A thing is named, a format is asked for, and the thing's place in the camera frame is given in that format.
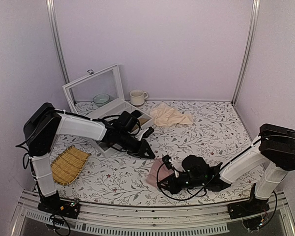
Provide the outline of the pink and white underwear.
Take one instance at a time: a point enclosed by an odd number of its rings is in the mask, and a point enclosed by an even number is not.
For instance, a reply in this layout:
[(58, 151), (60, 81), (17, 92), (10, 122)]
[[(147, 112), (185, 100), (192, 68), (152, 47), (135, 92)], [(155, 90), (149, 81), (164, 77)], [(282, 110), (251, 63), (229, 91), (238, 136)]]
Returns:
[(166, 177), (170, 176), (171, 174), (174, 173), (172, 169), (167, 169), (166, 166), (162, 166), (161, 169), (158, 171), (159, 167), (163, 164), (162, 159), (155, 159), (154, 163), (149, 171), (149, 174), (146, 178), (146, 182), (153, 186), (157, 187), (157, 173), (158, 173), (158, 180), (161, 181), (165, 179)]

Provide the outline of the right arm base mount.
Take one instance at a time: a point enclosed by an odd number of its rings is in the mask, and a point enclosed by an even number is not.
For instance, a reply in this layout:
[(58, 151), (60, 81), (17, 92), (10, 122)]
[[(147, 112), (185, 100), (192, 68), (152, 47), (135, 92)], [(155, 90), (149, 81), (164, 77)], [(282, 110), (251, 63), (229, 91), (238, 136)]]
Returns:
[(252, 191), (248, 200), (228, 204), (227, 209), (230, 218), (237, 219), (268, 211), (269, 204), (268, 199), (257, 199), (254, 192)]

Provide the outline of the woven bamboo tray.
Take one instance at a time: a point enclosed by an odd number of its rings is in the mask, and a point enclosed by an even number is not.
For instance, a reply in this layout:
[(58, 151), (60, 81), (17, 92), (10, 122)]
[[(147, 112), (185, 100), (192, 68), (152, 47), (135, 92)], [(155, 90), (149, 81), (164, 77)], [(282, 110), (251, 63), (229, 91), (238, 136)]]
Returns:
[(63, 186), (71, 184), (81, 173), (90, 153), (74, 146), (68, 147), (51, 163), (54, 182)]

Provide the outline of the aluminium front rail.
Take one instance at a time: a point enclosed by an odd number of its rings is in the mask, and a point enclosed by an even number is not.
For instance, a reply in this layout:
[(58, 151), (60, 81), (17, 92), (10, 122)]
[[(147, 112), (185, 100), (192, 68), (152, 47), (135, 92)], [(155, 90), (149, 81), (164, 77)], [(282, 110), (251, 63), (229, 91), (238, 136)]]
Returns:
[(295, 219), (282, 191), (269, 199), (269, 211), (232, 218), (229, 204), (247, 200), (248, 193), (208, 194), (188, 204), (164, 197), (145, 205), (81, 202), (75, 219), (53, 223), (38, 209), (38, 194), (23, 191), (11, 220), (11, 236), (295, 236)]

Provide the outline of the olive rolled garment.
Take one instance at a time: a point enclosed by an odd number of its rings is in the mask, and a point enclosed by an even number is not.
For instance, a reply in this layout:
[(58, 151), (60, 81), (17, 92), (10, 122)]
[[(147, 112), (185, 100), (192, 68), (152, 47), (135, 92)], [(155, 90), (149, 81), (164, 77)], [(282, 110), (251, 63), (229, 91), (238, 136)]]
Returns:
[(148, 118), (139, 118), (138, 121), (140, 123), (140, 126), (142, 126), (143, 124), (145, 124), (146, 122), (148, 122), (149, 119)]

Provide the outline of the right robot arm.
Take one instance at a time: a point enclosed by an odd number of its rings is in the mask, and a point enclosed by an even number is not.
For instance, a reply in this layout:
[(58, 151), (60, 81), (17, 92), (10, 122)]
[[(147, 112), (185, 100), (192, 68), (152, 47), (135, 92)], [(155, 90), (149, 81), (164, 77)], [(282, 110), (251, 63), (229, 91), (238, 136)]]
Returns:
[(260, 210), (265, 200), (288, 172), (295, 170), (295, 130), (263, 124), (258, 136), (244, 151), (226, 164), (210, 166), (202, 157), (189, 155), (183, 159), (182, 171), (177, 170), (170, 156), (162, 158), (162, 165), (173, 173), (157, 179), (158, 189), (164, 193), (177, 194), (183, 189), (198, 187), (200, 190), (220, 192), (229, 188), (236, 180), (257, 166), (269, 162), (261, 179), (252, 187), (252, 198), (244, 204), (248, 214)]

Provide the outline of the aluminium corner post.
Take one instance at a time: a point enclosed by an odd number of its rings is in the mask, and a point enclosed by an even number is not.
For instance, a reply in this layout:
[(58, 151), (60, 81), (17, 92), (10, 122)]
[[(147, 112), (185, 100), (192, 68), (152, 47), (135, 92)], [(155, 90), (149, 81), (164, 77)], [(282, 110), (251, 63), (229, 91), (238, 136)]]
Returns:
[(255, 37), (257, 24), (258, 24), (259, 10), (260, 10), (260, 0), (253, 0), (249, 29), (248, 29), (248, 36), (247, 36), (247, 40), (246, 40), (244, 55), (243, 55), (243, 59), (241, 62), (235, 91), (232, 96), (232, 104), (234, 107), (236, 106), (236, 104), (238, 102), (240, 92), (241, 92), (241, 89), (243, 86), (246, 70), (248, 68), (249, 58), (250, 58), (250, 54), (251, 54), (251, 50), (252, 50), (252, 46), (253, 46), (253, 41), (254, 41), (254, 37)]
[(68, 77), (68, 72), (65, 64), (65, 59), (61, 47), (61, 41), (60, 41), (60, 36), (59, 36), (59, 30), (58, 30), (58, 25), (57, 25), (57, 19), (56, 19), (56, 11), (55, 11), (55, 5), (53, 0), (46, 0), (46, 5), (47, 5), (47, 14), (49, 18), (49, 23), (50, 23), (50, 28), (52, 32), (52, 37), (56, 49), (56, 54), (58, 57), (59, 61), (59, 66), (60, 70), (64, 79), (64, 83), (68, 84), (69, 83), (69, 77)]

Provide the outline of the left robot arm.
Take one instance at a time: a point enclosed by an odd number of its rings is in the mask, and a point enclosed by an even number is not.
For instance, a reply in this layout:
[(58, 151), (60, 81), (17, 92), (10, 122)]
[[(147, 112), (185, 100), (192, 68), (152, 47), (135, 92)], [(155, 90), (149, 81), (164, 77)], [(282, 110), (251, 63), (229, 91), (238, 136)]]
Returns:
[(26, 150), (33, 168), (33, 178), (38, 184), (44, 205), (52, 213), (60, 213), (62, 200), (58, 199), (52, 176), (50, 155), (60, 136), (69, 135), (99, 141), (128, 155), (154, 159), (155, 154), (146, 138), (152, 127), (144, 128), (139, 121), (139, 111), (122, 111), (119, 114), (91, 118), (58, 110), (51, 103), (44, 103), (23, 127), (24, 141), (17, 148)]

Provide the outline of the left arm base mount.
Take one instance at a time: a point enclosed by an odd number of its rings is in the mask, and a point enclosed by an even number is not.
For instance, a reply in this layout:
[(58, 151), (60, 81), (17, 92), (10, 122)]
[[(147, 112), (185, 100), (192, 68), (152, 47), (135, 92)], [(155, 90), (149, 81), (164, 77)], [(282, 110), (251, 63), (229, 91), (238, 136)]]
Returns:
[(77, 219), (81, 208), (79, 201), (79, 199), (63, 200), (60, 198), (57, 191), (55, 194), (49, 197), (40, 195), (38, 209), (47, 213)]

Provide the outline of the left aluminium corner post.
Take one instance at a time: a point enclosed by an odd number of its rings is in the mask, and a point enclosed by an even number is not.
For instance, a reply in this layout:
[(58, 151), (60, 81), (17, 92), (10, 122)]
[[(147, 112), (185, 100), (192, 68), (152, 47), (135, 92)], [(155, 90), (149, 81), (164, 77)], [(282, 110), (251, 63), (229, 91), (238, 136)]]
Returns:
[(50, 28), (52, 32), (52, 37), (56, 49), (56, 54), (58, 57), (59, 61), (59, 66), (60, 70), (64, 79), (64, 83), (68, 84), (69, 83), (69, 77), (68, 77), (68, 72), (65, 64), (65, 59), (61, 47), (61, 41), (60, 41), (60, 36), (59, 36), (59, 30), (58, 30), (58, 25), (57, 25), (57, 19), (56, 19), (56, 11), (55, 11), (55, 5), (53, 0), (46, 0), (46, 5), (47, 5), (47, 14), (49, 18), (49, 23), (50, 23)]

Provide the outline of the floral patterned table mat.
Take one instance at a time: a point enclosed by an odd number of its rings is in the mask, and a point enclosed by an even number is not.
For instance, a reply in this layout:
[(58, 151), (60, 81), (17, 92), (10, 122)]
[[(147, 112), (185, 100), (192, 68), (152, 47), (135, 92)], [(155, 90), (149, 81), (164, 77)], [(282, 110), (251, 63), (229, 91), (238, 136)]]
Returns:
[[(227, 163), (250, 145), (247, 132), (231, 103), (170, 101), (168, 105), (181, 113), (192, 115), (194, 123), (155, 126), (147, 141), (157, 158), (169, 155), (174, 159), (176, 168), (180, 168), (181, 161), (190, 154), (202, 157), (211, 166)], [(249, 197), (252, 185), (264, 174), (264, 168), (258, 166), (225, 190), (200, 193), (198, 197), (190, 198), (193, 190), (171, 195), (149, 185), (146, 178), (153, 165), (152, 160), (134, 158), (119, 151), (104, 157), (85, 138), (59, 136), (51, 158), (55, 159), (70, 146), (90, 153), (91, 156), (70, 185), (57, 185), (56, 188), (62, 198), (79, 198), (86, 202), (115, 205), (141, 202), (151, 205), (156, 197), (164, 197), (176, 204), (188, 204), (208, 194), (224, 191), (232, 196), (247, 192)]]

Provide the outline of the white ceramic mug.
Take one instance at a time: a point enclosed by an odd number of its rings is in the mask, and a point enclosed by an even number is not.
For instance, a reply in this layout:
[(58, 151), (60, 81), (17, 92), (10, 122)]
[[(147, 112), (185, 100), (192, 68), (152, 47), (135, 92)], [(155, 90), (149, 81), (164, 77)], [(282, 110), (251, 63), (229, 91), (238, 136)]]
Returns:
[(130, 103), (133, 106), (142, 106), (145, 100), (148, 98), (148, 93), (143, 90), (135, 89), (130, 92)]

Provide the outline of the white framed glass lid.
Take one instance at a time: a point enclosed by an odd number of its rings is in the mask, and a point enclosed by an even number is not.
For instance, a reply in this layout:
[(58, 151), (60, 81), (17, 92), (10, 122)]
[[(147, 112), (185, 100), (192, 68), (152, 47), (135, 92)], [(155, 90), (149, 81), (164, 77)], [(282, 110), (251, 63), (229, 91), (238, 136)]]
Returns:
[[(119, 65), (117, 64), (98, 72), (89, 70), (87, 75), (65, 84), (62, 89), (71, 112), (79, 114), (77, 108), (81, 103), (87, 103), (93, 107), (88, 114), (90, 118), (104, 115), (125, 101)], [(95, 104), (93, 99), (100, 94), (110, 96), (107, 104), (102, 106)]]

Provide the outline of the clear glass bowl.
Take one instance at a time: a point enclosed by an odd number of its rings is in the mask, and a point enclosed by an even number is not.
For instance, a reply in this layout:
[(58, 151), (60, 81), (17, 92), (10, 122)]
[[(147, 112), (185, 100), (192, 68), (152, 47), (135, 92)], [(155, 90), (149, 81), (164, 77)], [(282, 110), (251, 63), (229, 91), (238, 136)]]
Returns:
[(97, 105), (97, 106), (103, 106), (107, 103), (110, 102), (110, 95), (106, 94), (106, 93), (101, 93), (101, 94), (98, 94), (96, 95), (94, 98), (93, 98), (93, 102)]

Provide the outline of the white divided organizer box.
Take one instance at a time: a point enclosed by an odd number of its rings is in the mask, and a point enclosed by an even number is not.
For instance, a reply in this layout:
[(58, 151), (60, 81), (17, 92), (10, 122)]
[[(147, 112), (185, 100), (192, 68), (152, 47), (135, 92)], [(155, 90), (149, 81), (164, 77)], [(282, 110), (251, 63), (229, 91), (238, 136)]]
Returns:
[(153, 118), (130, 103), (116, 99), (87, 114), (90, 118), (101, 118), (108, 123), (102, 141), (90, 140), (104, 156), (123, 152), (133, 157), (154, 159), (146, 138), (154, 132)]

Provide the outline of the right aluminium corner post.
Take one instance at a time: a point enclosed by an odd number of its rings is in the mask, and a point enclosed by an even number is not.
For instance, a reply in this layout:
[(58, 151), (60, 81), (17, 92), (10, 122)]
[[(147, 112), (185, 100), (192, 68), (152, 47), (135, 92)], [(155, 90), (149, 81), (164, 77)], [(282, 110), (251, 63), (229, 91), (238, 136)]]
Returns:
[(243, 86), (246, 70), (248, 68), (249, 58), (250, 58), (250, 54), (251, 54), (251, 50), (252, 50), (252, 46), (253, 46), (253, 41), (254, 41), (254, 37), (255, 37), (257, 24), (258, 24), (259, 10), (260, 10), (260, 0), (253, 0), (249, 29), (248, 29), (248, 36), (247, 36), (247, 40), (246, 40), (244, 55), (243, 55), (243, 59), (241, 62), (235, 91), (232, 96), (232, 104), (234, 107), (236, 106), (236, 104), (238, 102), (240, 92), (241, 92), (241, 89)]

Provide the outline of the cream beige underwear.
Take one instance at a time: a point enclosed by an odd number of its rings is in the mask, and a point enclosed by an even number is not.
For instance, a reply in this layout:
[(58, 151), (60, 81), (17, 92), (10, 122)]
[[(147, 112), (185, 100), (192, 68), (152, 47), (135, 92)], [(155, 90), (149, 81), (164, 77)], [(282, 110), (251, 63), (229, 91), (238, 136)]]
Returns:
[(194, 123), (192, 115), (185, 115), (165, 103), (151, 109), (149, 115), (154, 118), (154, 124), (158, 127), (170, 127), (176, 124), (192, 125)]

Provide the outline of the black rolled garment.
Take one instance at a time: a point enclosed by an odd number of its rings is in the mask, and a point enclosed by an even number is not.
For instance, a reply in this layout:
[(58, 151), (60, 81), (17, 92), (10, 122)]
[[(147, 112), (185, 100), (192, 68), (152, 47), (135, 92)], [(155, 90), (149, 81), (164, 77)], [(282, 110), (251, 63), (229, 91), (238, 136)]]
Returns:
[(135, 118), (139, 118), (142, 115), (142, 113), (139, 110), (134, 110), (131, 112), (131, 115)]

